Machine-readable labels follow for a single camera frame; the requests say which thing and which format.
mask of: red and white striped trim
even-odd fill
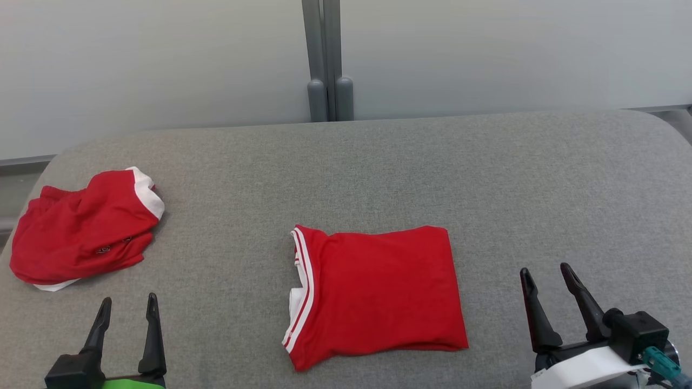
[[[302,300],[300,301],[300,311],[298,312],[298,315],[291,317],[291,326],[286,331],[286,335],[282,341],[286,351],[289,352],[289,354],[291,351],[293,351],[295,341],[298,339],[298,336],[305,325],[305,321],[310,314],[310,309],[312,309],[312,302],[315,299],[315,280],[313,279],[312,263],[310,262],[310,254],[308,253],[307,244],[305,243],[305,236],[298,227],[291,231],[291,235],[293,236],[293,240],[295,240],[295,251],[298,257],[298,266],[300,266],[306,275],[305,281],[307,281],[307,285],[303,284],[303,287],[307,289],[307,292],[303,294]]]

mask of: white trim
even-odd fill
[[[55,285],[36,285],[36,284],[33,284],[33,285],[35,287],[37,287],[38,289],[41,289],[42,291],[59,291],[60,289],[66,287],[68,285],[72,285],[73,283],[75,283],[76,281],[79,281],[79,280],[80,279],[77,278],[76,280],[69,280],[69,281],[61,282],[61,283],[55,284]]]
[[[291,235],[295,240],[298,261],[300,261],[300,263],[305,268],[305,272],[307,273],[307,296],[303,298],[305,307],[297,317],[291,320],[291,326],[286,331],[286,336],[284,336],[284,340],[282,342],[286,348],[286,351],[289,354],[291,353],[291,351],[293,351],[295,341],[296,339],[298,339],[298,336],[300,335],[300,332],[302,331],[302,328],[305,325],[305,321],[307,320],[307,317],[310,314],[310,309],[312,308],[312,302],[315,299],[315,280],[313,279],[312,263],[310,262],[310,254],[308,253],[307,244],[305,243],[305,236],[300,231],[300,229],[298,229],[298,227],[294,228],[293,231],[291,231]]]
[[[127,168],[134,173],[134,192],[137,194],[139,201],[149,210],[157,219],[161,220],[161,215],[165,206],[159,196],[152,191],[154,180],[146,174],[142,173],[136,166]]]

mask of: red cloth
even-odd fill
[[[99,173],[76,192],[44,186],[17,225],[12,272],[40,289],[58,290],[140,262],[152,241],[149,230],[163,214],[153,185],[130,168]]]
[[[296,371],[335,355],[468,348],[444,228],[291,234],[303,288],[291,292],[283,343]]]

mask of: gray table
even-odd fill
[[[172,388],[526,388],[519,269],[566,343],[585,328],[558,264],[604,309],[646,310],[692,368],[692,149],[633,111],[525,113],[141,132],[75,147],[43,185],[83,188],[138,166],[166,213],[144,262],[56,293],[0,257],[0,381],[39,388],[113,298],[103,370],[135,373],[158,294]],[[281,340],[299,285],[289,231],[449,230],[471,344],[338,357],[293,371]]]

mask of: clothing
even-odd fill
[[[43,187],[17,224],[12,272],[57,291],[139,263],[164,211],[153,187],[138,168],[99,173],[76,192]]]
[[[468,348],[447,230],[366,235],[296,226],[291,325],[297,371],[335,355]]]

